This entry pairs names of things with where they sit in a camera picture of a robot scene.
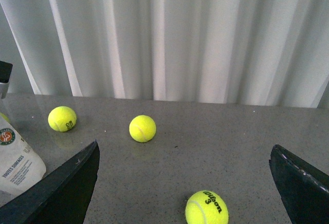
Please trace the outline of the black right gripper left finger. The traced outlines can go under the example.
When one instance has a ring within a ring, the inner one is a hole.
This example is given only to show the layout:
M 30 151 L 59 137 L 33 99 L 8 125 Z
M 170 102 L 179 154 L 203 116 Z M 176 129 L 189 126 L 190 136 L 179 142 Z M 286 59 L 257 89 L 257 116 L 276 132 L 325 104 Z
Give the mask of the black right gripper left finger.
M 1 223 L 83 223 L 99 169 L 96 141 L 1 207 Z

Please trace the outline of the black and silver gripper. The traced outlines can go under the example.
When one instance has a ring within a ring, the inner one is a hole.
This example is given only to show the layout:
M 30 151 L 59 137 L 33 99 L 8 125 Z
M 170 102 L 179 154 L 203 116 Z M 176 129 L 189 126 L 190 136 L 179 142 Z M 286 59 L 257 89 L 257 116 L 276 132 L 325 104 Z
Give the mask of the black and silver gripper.
M 0 61 L 0 97 L 4 99 L 7 95 L 13 64 Z

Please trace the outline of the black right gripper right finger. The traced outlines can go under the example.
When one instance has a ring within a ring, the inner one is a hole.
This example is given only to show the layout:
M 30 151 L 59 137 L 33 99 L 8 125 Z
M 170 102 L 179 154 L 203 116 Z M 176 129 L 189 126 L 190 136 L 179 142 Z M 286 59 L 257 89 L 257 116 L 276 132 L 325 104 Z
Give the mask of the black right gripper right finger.
M 279 144 L 269 166 L 292 223 L 328 223 L 328 175 Z

